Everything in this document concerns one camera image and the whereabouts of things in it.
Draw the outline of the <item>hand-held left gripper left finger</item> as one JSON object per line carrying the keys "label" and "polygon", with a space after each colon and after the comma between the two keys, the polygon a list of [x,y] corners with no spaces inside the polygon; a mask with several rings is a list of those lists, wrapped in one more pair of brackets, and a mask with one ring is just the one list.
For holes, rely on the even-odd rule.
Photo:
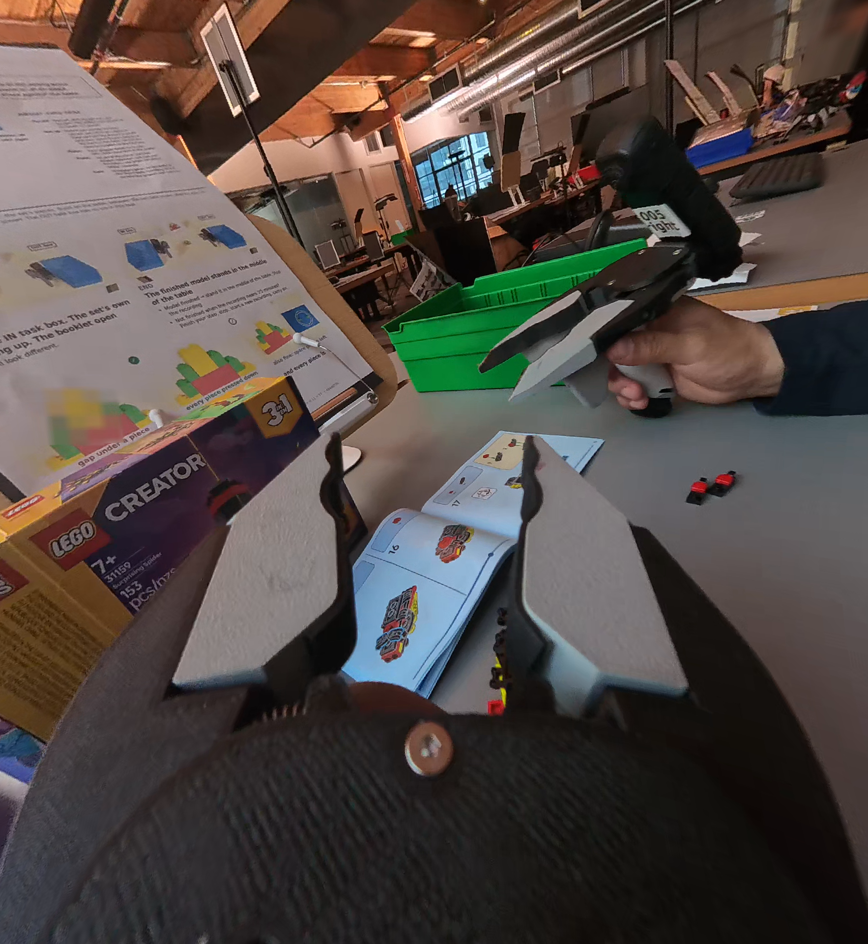
{"label": "hand-held left gripper left finger", "polygon": [[173,676],[304,690],[357,641],[342,440],[323,434],[232,518]]}

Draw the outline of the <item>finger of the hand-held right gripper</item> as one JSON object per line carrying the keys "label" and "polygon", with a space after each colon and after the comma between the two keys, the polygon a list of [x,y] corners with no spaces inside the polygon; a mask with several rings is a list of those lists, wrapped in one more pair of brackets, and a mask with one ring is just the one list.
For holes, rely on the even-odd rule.
{"label": "finger of the hand-held right gripper", "polygon": [[582,292],[570,290],[496,344],[479,363],[479,372],[487,373],[517,355],[528,362],[539,360],[590,313],[591,307]]}
{"label": "finger of the hand-held right gripper", "polygon": [[629,299],[619,299],[591,309],[563,340],[529,363],[510,402],[520,403],[539,390],[564,383],[580,403],[590,409],[598,407],[607,394],[608,368],[594,366],[599,351],[593,338],[628,307]]}

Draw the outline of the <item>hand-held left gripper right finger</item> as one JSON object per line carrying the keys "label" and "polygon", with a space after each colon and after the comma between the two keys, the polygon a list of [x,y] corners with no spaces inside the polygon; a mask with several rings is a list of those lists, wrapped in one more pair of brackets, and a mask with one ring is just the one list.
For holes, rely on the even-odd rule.
{"label": "hand-held left gripper right finger", "polygon": [[525,439],[521,478],[509,694],[534,682],[571,717],[612,690],[685,697],[688,680],[628,519],[539,436]]}

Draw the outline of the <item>black yellow red lego model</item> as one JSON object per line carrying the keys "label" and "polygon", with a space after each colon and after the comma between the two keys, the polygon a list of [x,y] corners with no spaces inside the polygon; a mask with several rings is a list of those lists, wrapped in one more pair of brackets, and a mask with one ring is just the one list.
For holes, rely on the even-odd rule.
{"label": "black yellow red lego model", "polygon": [[509,613],[507,608],[498,608],[496,612],[496,633],[494,635],[492,644],[493,664],[489,682],[492,695],[487,702],[487,714],[493,716],[500,716],[504,714],[508,704],[508,624]]}

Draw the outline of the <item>person's right forearm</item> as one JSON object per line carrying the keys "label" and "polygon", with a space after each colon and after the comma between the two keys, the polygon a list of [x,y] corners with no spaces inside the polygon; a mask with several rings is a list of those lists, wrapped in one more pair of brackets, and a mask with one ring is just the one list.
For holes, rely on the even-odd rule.
{"label": "person's right forearm", "polygon": [[769,416],[868,415],[868,300],[765,322],[784,363],[778,393],[753,406]]}

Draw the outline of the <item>purple yellow lego box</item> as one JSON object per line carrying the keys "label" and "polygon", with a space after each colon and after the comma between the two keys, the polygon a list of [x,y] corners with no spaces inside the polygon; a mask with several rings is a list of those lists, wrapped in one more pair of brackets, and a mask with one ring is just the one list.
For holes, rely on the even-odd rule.
{"label": "purple yellow lego box", "polygon": [[318,438],[253,380],[0,513],[0,718],[45,740],[97,658],[217,526]]}

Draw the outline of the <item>lego instruction booklet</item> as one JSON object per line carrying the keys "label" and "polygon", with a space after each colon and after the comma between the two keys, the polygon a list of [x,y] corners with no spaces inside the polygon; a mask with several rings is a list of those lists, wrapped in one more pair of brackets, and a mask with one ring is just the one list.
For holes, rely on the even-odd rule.
{"label": "lego instruction booklet", "polygon": [[353,567],[357,642],[343,672],[428,697],[502,564],[522,509],[527,434],[500,431],[419,511],[377,528]]}

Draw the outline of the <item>person's right hand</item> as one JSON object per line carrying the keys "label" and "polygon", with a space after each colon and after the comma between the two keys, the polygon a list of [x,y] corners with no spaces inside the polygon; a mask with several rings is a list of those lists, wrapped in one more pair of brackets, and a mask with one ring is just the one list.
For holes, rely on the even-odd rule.
{"label": "person's right hand", "polygon": [[785,366],[771,332],[692,298],[629,333],[611,348],[608,391],[628,410],[643,410],[649,397],[621,367],[662,365],[676,394],[687,401],[725,405],[776,396]]}

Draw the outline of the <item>blue storage box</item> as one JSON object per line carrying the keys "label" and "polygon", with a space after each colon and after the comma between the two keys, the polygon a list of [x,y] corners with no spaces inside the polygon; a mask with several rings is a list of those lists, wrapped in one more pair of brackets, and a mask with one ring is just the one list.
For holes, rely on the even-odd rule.
{"label": "blue storage box", "polygon": [[721,126],[704,126],[693,137],[685,153],[697,169],[711,164],[741,158],[755,143],[751,127],[740,126],[726,129]]}

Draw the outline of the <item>green plastic bin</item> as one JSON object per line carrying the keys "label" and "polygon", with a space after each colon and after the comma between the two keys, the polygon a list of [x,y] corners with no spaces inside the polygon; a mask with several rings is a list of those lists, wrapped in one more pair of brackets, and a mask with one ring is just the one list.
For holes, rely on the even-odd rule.
{"label": "green plastic bin", "polygon": [[620,242],[478,277],[470,287],[456,284],[384,330],[420,393],[511,389],[528,361],[518,355],[481,373],[478,366],[492,348],[546,304],[645,245],[641,239]]}

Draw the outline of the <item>black keyboard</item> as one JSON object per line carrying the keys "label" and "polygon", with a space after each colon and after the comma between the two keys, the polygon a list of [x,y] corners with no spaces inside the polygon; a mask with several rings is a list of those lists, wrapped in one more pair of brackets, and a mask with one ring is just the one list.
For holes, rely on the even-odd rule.
{"label": "black keyboard", "polygon": [[821,187],[825,175],[822,153],[793,153],[752,164],[732,185],[729,195],[734,201],[757,202],[804,193]]}

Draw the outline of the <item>grey background table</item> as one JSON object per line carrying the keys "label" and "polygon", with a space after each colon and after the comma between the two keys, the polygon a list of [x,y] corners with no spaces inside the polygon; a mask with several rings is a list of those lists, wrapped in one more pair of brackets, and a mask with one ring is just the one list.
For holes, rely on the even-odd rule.
{"label": "grey background table", "polygon": [[868,141],[826,154],[819,188],[743,203],[719,198],[740,227],[758,233],[744,249],[755,268],[744,286],[700,292],[721,310],[819,307],[868,299]]}

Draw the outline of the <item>large window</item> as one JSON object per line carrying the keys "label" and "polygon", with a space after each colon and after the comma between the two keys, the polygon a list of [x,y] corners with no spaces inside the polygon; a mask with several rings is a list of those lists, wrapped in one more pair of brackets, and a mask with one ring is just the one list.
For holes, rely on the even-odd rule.
{"label": "large window", "polygon": [[481,131],[442,139],[411,153],[423,208],[440,205],[448,190],[466,202],[493,183],[495,135]]}

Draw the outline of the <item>wooden document stand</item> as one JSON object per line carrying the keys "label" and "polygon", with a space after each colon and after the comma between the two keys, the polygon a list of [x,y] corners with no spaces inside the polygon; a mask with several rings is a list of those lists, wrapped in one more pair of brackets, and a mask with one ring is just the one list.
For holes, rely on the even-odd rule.
{"label": "wooden document stand", "polygon": [[299,332],[327,342],[330,350],[351,363],[369,367],[380,380],[375,392],[358,395],[358,391],[350,390],[349,396],[335,397],[323,407],[307,406],[320,431],[337,432],[346,440],[392,403],[397,392],[393,362],[369,327],[286,230],[256,215],[247,215],[246,220],[258,230],[275,257],[277,292],[271,300],[274,313],[263,316],[260,330],[268,329],[273,322],[290,335],[282,350],[267,354],[278,373],[292,376],[295,364],[301,360],[292,340]]}

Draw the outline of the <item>printed instruction sheet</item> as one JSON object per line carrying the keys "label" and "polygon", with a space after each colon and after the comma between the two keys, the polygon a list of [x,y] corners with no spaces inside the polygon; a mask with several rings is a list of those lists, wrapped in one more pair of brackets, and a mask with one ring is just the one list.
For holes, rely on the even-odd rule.
{"label": "printed instruction sheet", "polygon": [[286,376],[275,257],[246,216],[55,48],[0,44],[0,491],[19,499]]}

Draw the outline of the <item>light panel on stand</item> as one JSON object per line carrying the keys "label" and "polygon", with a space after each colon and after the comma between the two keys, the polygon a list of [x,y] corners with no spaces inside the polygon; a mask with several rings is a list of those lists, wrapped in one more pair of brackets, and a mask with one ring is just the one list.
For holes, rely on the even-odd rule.
{"label": "light panel on stand", "polygon": [[260,90],[240,41],[237,24],[228,3],[224,2],[216,9],[200,30],[200,37],[227,102],[228,111],[233,117],[241,118],[259,153],[263,170],[274,190],[275,202],[285,229],[301,247],[304,247],[304,240],[289,210],[281,185],[249,112],[252,102],[260,98]]}

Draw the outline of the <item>metal ventilation duct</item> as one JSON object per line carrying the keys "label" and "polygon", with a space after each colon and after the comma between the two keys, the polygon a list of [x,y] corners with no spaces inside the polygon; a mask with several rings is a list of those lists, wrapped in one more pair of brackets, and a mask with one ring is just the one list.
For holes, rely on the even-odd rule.
{"label": "metal ventilation duct", "polygon": [[630,38],[647,17],[664,19],[664,2],[568,2],[481,56],[470,67],[457,66],[458,82],[436,95],[434,83],[427,99],[418,99],[403,113],[406,123],[430,114],[467,115],[537,80],[579,65],[591,53]]}

